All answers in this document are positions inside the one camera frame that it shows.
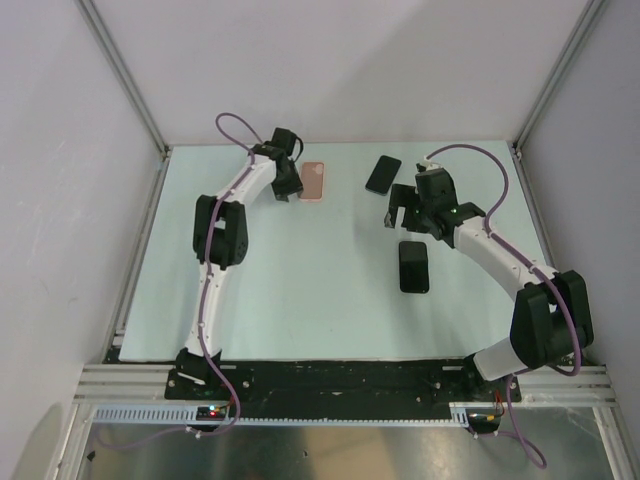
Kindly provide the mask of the pink phone case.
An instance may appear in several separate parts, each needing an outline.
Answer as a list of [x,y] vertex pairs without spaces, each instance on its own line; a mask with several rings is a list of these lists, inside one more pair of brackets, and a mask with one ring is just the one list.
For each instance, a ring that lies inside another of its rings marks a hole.
[[324,193],[325,165],[322,162],[305,162],[300,170],[303,190],[298,195],[301,201],[319,202]]

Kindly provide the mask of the black smartphone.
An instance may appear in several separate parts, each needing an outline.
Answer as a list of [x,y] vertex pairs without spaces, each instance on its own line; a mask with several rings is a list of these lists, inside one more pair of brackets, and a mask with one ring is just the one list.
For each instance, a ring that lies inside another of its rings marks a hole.
[[399,159],[387,155],[380,156],[365,183],[365,190],[387,195],[401,166],[402,161]]

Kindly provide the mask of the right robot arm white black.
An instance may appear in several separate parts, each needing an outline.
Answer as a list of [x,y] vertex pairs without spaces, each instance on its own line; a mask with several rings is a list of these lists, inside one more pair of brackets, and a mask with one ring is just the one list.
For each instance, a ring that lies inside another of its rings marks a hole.
[[462,388],[486,400],[498,380],[581,357],[594,341],[584,278],[528,259],[492,228],[487,213],[460,203],[451,175],[442,167],[421,168],[414,185],[394,184],[384,223],[428,234],[473,260],[514,302],[508,335],[464,360]]

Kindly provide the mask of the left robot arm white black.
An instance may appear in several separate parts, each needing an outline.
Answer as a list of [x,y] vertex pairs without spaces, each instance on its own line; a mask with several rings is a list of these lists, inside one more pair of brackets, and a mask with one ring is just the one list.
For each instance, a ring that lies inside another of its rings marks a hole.
[[222,350],[220,309],[225,289],[249,249],[247,209],[266,188],[285,202],[303,190],[293,158],[294,150],[303,148],[297,134],[277,128],[269,140],[248,149],[247,163],[227,186],[196,201],[192,246],[200,264],[198,300],[175,367],[201,399],[214,397],[222,385],[220,372],[210,364]]

